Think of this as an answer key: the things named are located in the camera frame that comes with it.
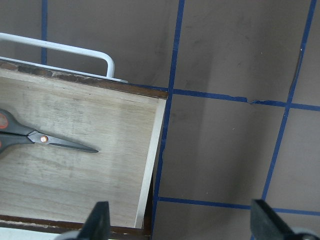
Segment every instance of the metal blade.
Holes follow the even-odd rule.
[[[33,141],[34,143],[39,143],[39,144],[55,145],[55,146],[75,149],[75,150],[79,150],[79,151],[87,152],[87,153],[98,153],[99,152],[91,147],[88,147],[88,146],[85,146],[85,145],[82,145],[82,144],[79,144],[76,142],[64,140],[61,138],[57,138],[54,136],[46,135],[46,134],[38,132],[38,131],[34,131],[34,132],[30,133],[28,138],[31,141]]]

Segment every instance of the black scissors handle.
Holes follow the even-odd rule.
[[[27,136],[35,129],[20,124],[8,111],[0,108],[0,132]]]
[[[0,154],[9,146],[16,144],[34,144],[27,136],[0,133]]]

